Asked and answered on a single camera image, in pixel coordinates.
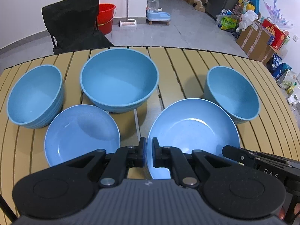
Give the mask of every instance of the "black mesh chair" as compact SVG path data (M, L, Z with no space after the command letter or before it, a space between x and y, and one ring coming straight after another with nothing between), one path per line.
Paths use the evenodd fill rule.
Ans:
M99 0L63 0L43 7L54 54L114 46L98 30L98 13Z

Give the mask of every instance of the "wooden slatted table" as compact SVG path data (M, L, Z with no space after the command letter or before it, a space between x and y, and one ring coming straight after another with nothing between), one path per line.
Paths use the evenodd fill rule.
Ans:
M138 145L140 136L147 137L161 113L175 101L183 98L201 98L208 70L222 65L232 67L247 77L261 100L259 116L237 126L241 146L299 160L300 132L286 99L275 80L261 62L238 56L191 49L163 47L130 47L150 56L156 63L160 81L148 101L127 113L111 113L120 134L121 146ZM0 193L16 211L11 192L22 177L48 168L44 155L44 137L48 126L26 129L8 120L6 103L10 90L26 71L43 64L57 66L64 78L63 109L77 104L91 104L79 84L79 74L89 57L107 50L86 50L35 59L4 70L0 76ZM142 168L129 170L130 178L149 178ZM10 224L0 212L0 224Z

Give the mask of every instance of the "pet water dispenser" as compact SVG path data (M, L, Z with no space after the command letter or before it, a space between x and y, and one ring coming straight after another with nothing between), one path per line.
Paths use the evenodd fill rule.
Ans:
M169 22L171 20L171 15L169 13L160 12L158 10L159 6L159 0L148 0L147 5L147 19L149 20L149 24L152 24L152 21L158 21L158 22L167 22L167 25L169 25Z

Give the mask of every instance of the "blue deep plate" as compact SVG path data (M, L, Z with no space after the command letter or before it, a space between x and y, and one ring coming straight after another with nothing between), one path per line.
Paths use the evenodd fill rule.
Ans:
M96 106L112 113L124 113L150 97L158 84L158 70L143 53L109 49L85 63L80 84Z
M239 134L230 116L218 105L199 98L177 101L163 110L153 123L148 140L146 161L153 179L169 179L167 168L154 168L152 138L160 146L174 146L191 154L200 149L223 157L222 148L240 148Z
M113 118L91 105L65 109L49 125L45 156L49 166L58 165L97 149L114 153L120 147L120 133Z
M229 67L217 66L208 71L204 98L222 107L235 124L251 121L260 112L259 97L252 84Z
M61 72L53 65L41 65L17 81L8 97L7 115L14 124L41 128L58 114L63 99Z

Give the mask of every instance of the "gray tile floor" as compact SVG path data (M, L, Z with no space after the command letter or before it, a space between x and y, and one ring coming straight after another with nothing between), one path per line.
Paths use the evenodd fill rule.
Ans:
M194 10L182 0L160 0L163 11L171 14L165 23L139 24L135 29L114 25L106 37L115 46L169 46L196 48L244 56L231 33L220 30L206 13ZM50 36L16 47L0 55L0 73L13 65L53 54Z

